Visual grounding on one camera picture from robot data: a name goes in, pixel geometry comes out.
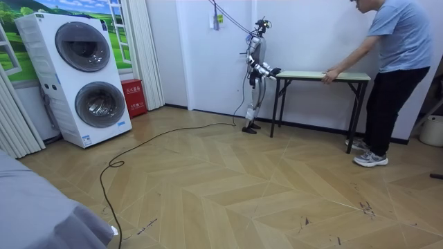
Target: man's arm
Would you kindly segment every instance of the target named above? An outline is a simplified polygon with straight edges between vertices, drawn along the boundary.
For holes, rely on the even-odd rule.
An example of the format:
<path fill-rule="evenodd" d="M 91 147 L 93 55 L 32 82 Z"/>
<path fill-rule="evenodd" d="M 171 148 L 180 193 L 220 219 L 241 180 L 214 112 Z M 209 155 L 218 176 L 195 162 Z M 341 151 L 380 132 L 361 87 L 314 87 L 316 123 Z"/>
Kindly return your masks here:
<path fill-rule="evenodd" d="M 375 46 L 375 44 L 380 40 L 380 36 L 369 36 L 363 41 L 363 43 L 359 46 L 358 49 L 354 50 L 346 59 L 344 59 L 337 66 L 329 69 L 326 72 L 326 75 L 322 79 L 322 82 L 325 84 L 331 84 L 340 73 L 349 67 L 353 66 L 357 63 L 361 58 L 369 53 L 369 51 Z"/>

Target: sneaker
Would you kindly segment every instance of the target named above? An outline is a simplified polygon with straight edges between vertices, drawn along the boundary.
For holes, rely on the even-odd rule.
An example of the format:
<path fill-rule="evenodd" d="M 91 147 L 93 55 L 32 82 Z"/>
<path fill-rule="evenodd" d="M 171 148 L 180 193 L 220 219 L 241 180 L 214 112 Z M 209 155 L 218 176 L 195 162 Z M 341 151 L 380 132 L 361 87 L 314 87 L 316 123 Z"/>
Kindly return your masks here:
<path fill-rule="evenodd" d="M 375 167 L 378 165 L 387 165 L 389 160 L 385 156 L 378 156 L 371 151 L 365 152 L 361 156 L 356 156 L 354 162 L 363 167 Z"/>
<path fill-rule="evenodd" d="M 349 144 L 349 140 L 346 140 L 345 144 L 347 146 Z M 365 143 L 365 141 L 363 141 L 363 139 L 361 139 L 361 138 L 354 139 L 354 142 L 352 143 L 352 148 L 353 149 L 362 150 L 362 151 L 370 150 L 369 145 L 367 145 Z"/>

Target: gray sofa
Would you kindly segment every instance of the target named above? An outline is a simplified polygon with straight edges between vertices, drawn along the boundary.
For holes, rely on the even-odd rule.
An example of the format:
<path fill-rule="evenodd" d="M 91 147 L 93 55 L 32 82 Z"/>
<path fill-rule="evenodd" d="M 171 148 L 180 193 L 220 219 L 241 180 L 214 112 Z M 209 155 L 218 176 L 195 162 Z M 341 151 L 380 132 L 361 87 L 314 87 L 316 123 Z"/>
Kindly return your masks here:
<path fill-rule="evenodd" d="M 111 227 L 0 150 L 0 247 L 106 248 Z"/>

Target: white curtain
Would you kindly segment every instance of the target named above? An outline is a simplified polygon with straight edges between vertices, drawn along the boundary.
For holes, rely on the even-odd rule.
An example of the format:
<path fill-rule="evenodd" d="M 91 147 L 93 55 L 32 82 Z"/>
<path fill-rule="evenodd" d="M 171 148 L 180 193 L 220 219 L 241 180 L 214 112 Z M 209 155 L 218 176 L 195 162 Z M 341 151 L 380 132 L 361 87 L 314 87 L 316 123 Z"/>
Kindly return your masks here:
<path fill-rule="evenodd" d="M 34 124 L 0 66 L 0 149 L 13 158 L 44 149 Z"/>
<path fill-rule="evenodd" d="M 146 1 L 121 3 L 134 77 L 142 80 L 148 110 L 157 109 L 165 105 L 165 99 Z"/>

